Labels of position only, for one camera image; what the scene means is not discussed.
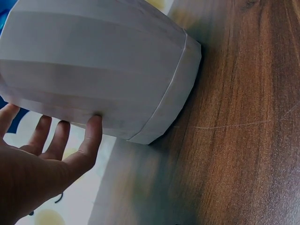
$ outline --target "wooden table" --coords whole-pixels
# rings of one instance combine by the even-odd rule
[[[178,0],[203,46],[151,146],[118,140],[91,224],[300,224],[300,0]]]

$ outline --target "finger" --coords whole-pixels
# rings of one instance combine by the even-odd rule
[[[70,123],[66,121],[59,122],[47,151],[41,154],[40,157],[43,159],[61,160],[69,139],[69,134]]]
[[[102,118],[93,116],[87,123],[79,150],[64,160],[69,167],[71,180],[78,179],[94,166],[101,140]]]
[[[33,132],[31,139],[29,140],[28,144],[22,146],[20,149],[39,156],[42,153],[43,147],[47,140],[50,126],[51,126],[52,118],[48,116],[42,116],[39,119],[37,127]]]
[[[4,137],[19,111],[20,108],[12,104],[7,104],[0,110],[0,138]]]

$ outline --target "black mark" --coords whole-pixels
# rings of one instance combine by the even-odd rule
[[[243,12],[248,11],[249,9],[251,9],[257,2],[259,2],[259,0],[247,0],[246,1],[246,5],[243,6],[241,9]]]
[[[64,196],[64,193],[61,193],[59,200],[57,200],[55,203],[59,203],[62,200],[63,196]]]

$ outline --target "brown wooden surface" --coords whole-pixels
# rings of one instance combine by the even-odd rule
[[[118,140],[91,224],[300,224],[300,0],[177,0],[204,46],[151,146]]]

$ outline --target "scratch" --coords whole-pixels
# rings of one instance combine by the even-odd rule
[[[300,100],[289,110],[287,111],[283,117],[280,119],[280,121],[284,120],[287,114],[290,114],[292,111],[294,111],[299,106]]]
[[[272,122],[272,121],[271,120],[266,120],[266,121],[252,122],[252,123],[233,124],[233,125],[220,126],[220,127],[191,127],[191,128],[210,130],[210,129],[221,129],[221,128],[249,126],[249,125],[254,125],[254,124],[263,124],[263,123],[270,123],[270,122]]]

